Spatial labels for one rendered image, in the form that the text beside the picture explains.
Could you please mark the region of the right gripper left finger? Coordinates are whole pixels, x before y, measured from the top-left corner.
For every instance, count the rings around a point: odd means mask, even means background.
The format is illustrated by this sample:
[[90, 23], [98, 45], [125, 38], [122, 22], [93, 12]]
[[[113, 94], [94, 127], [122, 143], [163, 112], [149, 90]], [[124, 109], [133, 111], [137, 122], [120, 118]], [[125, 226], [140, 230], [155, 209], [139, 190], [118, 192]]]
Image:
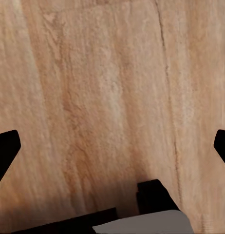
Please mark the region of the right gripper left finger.
[[21, 148], [17, 130], [0, 134], [0, 181]]

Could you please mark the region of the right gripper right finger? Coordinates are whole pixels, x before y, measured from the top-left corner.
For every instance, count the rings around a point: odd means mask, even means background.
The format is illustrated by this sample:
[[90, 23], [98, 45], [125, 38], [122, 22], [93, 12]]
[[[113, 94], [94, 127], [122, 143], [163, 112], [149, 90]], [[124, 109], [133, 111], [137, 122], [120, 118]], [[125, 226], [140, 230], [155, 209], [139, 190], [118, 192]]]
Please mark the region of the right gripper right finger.
[[218, 130], [214, 141], [214, 147], [225, 162], [225, 130]]

